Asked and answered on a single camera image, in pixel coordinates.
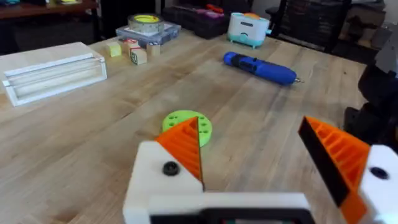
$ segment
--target toy toaster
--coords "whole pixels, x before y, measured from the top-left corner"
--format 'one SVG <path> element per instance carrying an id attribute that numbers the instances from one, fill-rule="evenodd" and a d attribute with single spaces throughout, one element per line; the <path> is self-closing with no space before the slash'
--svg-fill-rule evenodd
<path id="1" fill-rule="evenodd" d="M 239 42 L 256 48 L 260 46 L 266 34 L 270 34 L 268 29 L 269 20 L 261 18 L 254 13 L 234 12 L 228 27 L 228 39 L 231 42 Z"/>

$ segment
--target red object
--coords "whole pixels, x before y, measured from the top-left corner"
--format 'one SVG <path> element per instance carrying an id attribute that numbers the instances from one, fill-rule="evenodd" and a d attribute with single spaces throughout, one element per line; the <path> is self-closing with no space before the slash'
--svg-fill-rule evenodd
<path id="1" fill-rule="evenodd" d="M 181 122 L 156 138 L 192 175 L 202 181 L 198 117 Z"/>
<path id="2" fill-rule="evenodd" d="M 347 197 L 340 205 L 340 211 L 347 224 L 359 223 L 367 212 L 366 204 L 359 195 L 359 186 L 366 168 L 370 146 L 315 118 L 305 116 L 304 122 L 310 124 L 313 133 L 322 145 L 322 148 L 318 150 L 326 151 L 349 189 Z"/>
<path id="3" fill-rule="evenodd" d="M 224 13 L 224 9 L 214 6 L 212 4 L 207 4 L 206 7 L 210 10 L 212 10 L 213 12 L 218 12 L 218 13 Z"/>

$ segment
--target black screw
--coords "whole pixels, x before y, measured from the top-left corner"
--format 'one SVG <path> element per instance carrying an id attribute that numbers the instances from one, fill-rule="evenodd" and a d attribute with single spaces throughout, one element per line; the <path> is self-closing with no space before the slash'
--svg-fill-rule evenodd
<path id="1" fill-rule="evenodd" d="M 388 180 L 388 179 L 390 179 L 388 173 L 387 173 L 384 169 L 382 169 L 382 168 L 379 168 L 379 167 L 372 167 L 372 168 L 370 168 L 370 171 L 371 171 L 371 173 L 372 173 L 373 175 L 375 175 L 377 178 L 380 178 L 380 179 L 382 179 L 382 180 Z"/>
<path id="2" fill-rule="evenodd" d="M 163 173 L 167 176 L 175 176 L 180 172 L 180 167 L 174 161 L 168 161 L 163 165 Z"/>

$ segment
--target wooden block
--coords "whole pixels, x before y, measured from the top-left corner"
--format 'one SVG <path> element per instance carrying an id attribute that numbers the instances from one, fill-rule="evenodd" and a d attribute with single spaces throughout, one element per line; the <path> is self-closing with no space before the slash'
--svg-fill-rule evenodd
<path id="1" fill-rule="evenodd" d="M 150 56 L 160 55 L 160 44 L 157 42 L 147 44 L 147 54 Z"/>
<path id="2" fill-rule="evenodd" d="M 14 106 L 106 79 L 105 59 L 83 43 L 0 56 L 0 78 Z"/>
<path id="3" fill-rule="evenodd" d="M 140 46 L 138 44 L 138 40 L 134 39 L 126 39 L 123 42 L 123 52 L 126 54 L 130 55 L 131 51 L 130 49 L 139 49 Z"/>
<path id="4" fill-rule="evenodd" d="M 106 51 L 111 57 L 117 57 L 122 54 L 122 48 L 117 42 L 111 42 L 106 44 Z"/>
<path id="5" fill-rule="evenodd" d="M 147 63 L 147 52 L 144 49 L 131 49 L 130 59 L 136 65 Z"/>

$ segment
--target yellow block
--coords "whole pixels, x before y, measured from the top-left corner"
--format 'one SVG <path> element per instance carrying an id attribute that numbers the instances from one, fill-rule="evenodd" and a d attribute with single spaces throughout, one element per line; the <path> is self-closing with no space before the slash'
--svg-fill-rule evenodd
<path id="1" fill-rule="evenodd" d="M 117 57 L 122 54 L 122 48 L 117 42 L 107 43 L 107 51 L 111 57 Z"/>

